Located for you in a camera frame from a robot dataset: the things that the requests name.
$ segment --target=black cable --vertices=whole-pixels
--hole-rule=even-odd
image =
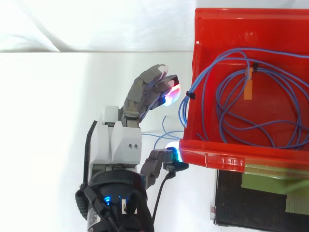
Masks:
[[[147,202],[146,202],[146,199],[142,196],[142,194],[134,189],[132,191],[132,193],[134,193],[136,195],[136,197],[138,198],[139,200],[139,203],[140,203],[140,206],[142,208],[142,211],[143,213],[145,214],[145,216],[147,217],[147,221],[148,221],[148,225],[149,225],[149,232],[155,232],[155,229],[154,229],[154,223],[153,223],[153,220],[151,218],[151,214],[149,212],[149,209],[148,209],[148,206],[147,206]]]
[[[155,206],[154,206],[154,213],[153,213],[153,223],[155,222],[155,215],[156,215],[156,211],[158,209],[158,205],[159,205],[159,200],[160,200],[160,197],[161,197],[161,193],[162,193],[162,189],[163,189],[163,186],[165,184],[165,182],[168,180],[168,179],[172,179],[173,177],[175,177],[175,173],[168,173],[164,180],[162,181],[162,184],[160,186],[160,190],[158,192],[158,196],[156,198],[156,202],[155,202]]]
[[[89,156],[90,156],[90,142],[92,133],[96,127],[97,121],[93,121],[86,138],[85,143],[85,156],[84,156],[84,181],[83,183],[88,183],[88,172],[89,172]]]
[[[118,229],[116,223],[114,222],[114,219],[112,217],[108,217],[107,218],[108,222],[111,224],[111,226],[113,227],[113,229],[115,230],[115,232],[120,232],[120,230]]]

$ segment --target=coiled blue wire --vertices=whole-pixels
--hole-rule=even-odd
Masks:
[[[202,117],[202,129],[203,129],[203,134],[204,137],[202,137],[200,134],[197,133],[197,136],[203,140],[203,141],[208,141],[208,137],[207,137],[207,133],[205,130],[205,123],[204,123],[204,114],[205,114],[205,109],[204,109],[204,98],[205,98],[205,89],[206,89],[206,84],[207,84],[207,80],[208,77],[213,69],[213,67],[224,60],[241,60],[241,61],[245,61],[247,63],[247,69],[250,68],[250,62],[257,62],[259,64],[264,64],[268,67],[273,68],[272,69],[268,69],[268,68],[257,68],[257,72],[262,72],[267,74],[270,78],[272,78],[276,83],[278,83],[278,85],[280,85],[286,92],[287,94],[290,96],[290,98],[292,99],[293,104],[295,105],[296,108],[296,113],[297,113],[297,121],[296,122],[292,122],[292,121],[288,121],[288,120],[274,120],[274,121],[270,121],[270,122],[266,122],[266,123],[262,123],[262,124],[256,124],[250,120],[247,120],[241,116],[238,116],[234,113],[229,112],[229,109],[232,107],[232,105],[238,100],[238,98],[242,95],[244,88],[247,84],[247,81],[249,79],[249,72],[246,72],[247,69],[243,69],[243,70],[239,70],[236,71],[232,74],[230,74],[228,77],[226,77],[218,86],[217,91],[216,91],[216,101],[217,101],[217,107],[216,107],[216,111],[217,111],[217,116],[219,118],[219,133],[221,136],[221,139],[224,143],[227,143],[226,138],[225,138],[225,133],[229,134],[231,137],[233,137],[234,139],[247,144],[247,145],[253,145],[253,146],[261,146],[259,144],[253,144],[253,143],[249,143],[247,141],[244,141],[238,137],[236,137],[235,135],[233,135],[228,128],[232,128],[234,130],[239,130],[239,131],[247,131],[247,130],[251,130],[251,129],[260,129],[265,136],[268,138],[268,140],[271,143],[271,147],[275,147],[275,148],[294,148],[294,149],[300,149],[303,145],[309,143],[309,129],[305,126],[303,126],[302,124],[302,118],[301,118],[301,112],[300,112],[300,107],[299,107],[299,102],[297,99],[297,96],[292,88],[291,85],[294,85],[295,87],[297,87],[298,89],[300,89],[300,91],[306,96],[306,99],[309,103],[309,95],[307,94],[307,92],[301,87],[301,84],[303,84],[304,86],[309,88],[309,85],[304,82],[303,80],[299,79],[298,77],[296,77],[295,75],[281,69],[278,68],[275,65],[272,65],[270,63],[261,61],[261,60],[256,60],[256,59],[252,59],[252,58],[248,58],[247,55],[245,54],[245,51],[258,51],[258,52],[267,52],[267,53],[273,53],[273,54],[278,54],[278,55],[284,55],[284,56],[291,56],[291,57],[296,57],[296,58],[305,58],[305,59],[309,59],[309,56],[305,56],[305,55],[298,55],[298,54],[292,54],[292,53],[286,53],[286,52],[278,52],[278,51],[271,51],[271,50],[266,50],[266,49],[259,49],[259,48],[235,48],[235,49],[230,49],[224,53],[222,53],[221,55],[219,55],[214,62],[208,66],[204,71],[201,72],[201,74],[196,78],[195,82],[192,84],[191,88],[189,89],[189,93],[192,93],[195,91],[196,87],[200,84],[200,82],[204,80],[204,85],[203,85],[203,91],[202,91],[202,101],[201,101],[201,117]],[[239,58],[239,57],[229,57],[230,55],[233,54],[241,54],[243,57]],[[223,104],[221,104],[221,97],[222,94],[226,88],[226,86],[228,85],[228,83],[233,80],[235,77],[243,74],[245,75],[245,73],[247,73],[246,76],[244,76],[236,85],[235,87],[231,90],[231,92],[228,94],[225,102]],[[231,103],[228,103],[232,94],[235,92],[235,90],[239,87],[242,86],[241,91],[239,92],[239,94],[232,100]],[[181,124],[186,127],[187,126],[187,116],[186,116],[186,109],[189,103],[189,97],[186,96],[179,107],[178,110],[178,117],[179,120],[181,122]],[[231,115],[237,119],[240,119],[246,123],[251,124],[252,126],[250,127],[246,127],[246,128],[237,128],[234,127],[232,125],[230,125],[227,121],[224,120],[224,116],[228,114]],[[289,124],[293,124],[295,125],[295,129],[294,132],[291,136],[291,138],[289,139],[288,143],[286,144],[286,146],[276,146],[275,142],[273,141],[273,139],[271,138],[271,136],[267,133],[267,131],[263,128],[263,126],[266,125],[270,125],[273,123],[289,123]],[[305,137],[305,139],[303,141],[301,141],[301,134],[302,132],[306,131],[308,132],[307,136]],[[291,143],[293,142],[293,140],[296,139],[296,142],[294,145],[292,145]]]

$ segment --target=white wall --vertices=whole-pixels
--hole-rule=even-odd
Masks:
[[[309,8],[309,1],[0,0],[0,50],[28,43],[57,50],[47,37],[60,51],[192,51],[196,7]]]

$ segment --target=white table surface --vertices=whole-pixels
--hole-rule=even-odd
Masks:
[[[105,105],[121,107],[133,80],[155,64],[167,64],[169,74],[178,75],[183,98],[191,85],[191,62],[191,52],[0,54],[0,203],[5,215],[0,231],[86,231],[74,194],[82,182],[84,143],[92,121]],[[164,116],[168,131],[182,129],[179,103],[149,112],[142,132],[163,134]],[[143,137],[141,163],[155,140]],[[151,212],[165,174],[162,170],[147,191]],[[168,180],[155,231],[246,231],[210,221],[215,175],[215,170],[190,165]]]

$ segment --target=white backdrop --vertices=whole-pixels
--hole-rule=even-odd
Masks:
[[[105,105],[122,106],[133,80],[154,64],[168,64],[169,74],[178,75],[182,99],[191,84],[191,60],[191,52],[0,54],[0,231],[86,231],[74,194],[82,182],[91,123]],[[140,125],[142,132],[162,135],[164,116],[168,131],[181,130],[179,103],[150,111]],[[155,140],[142,138],[141,163]],[[161,141],[157,147],[166,144]],[[245,231],[210,221],[215,173],[190,165],[168,180],[155,231]],[[165,174],[162,170],[147,191],[151,212]]]
[[[0,50],[192,51],[196,7],[309,8],[309,1],[0,0]]]

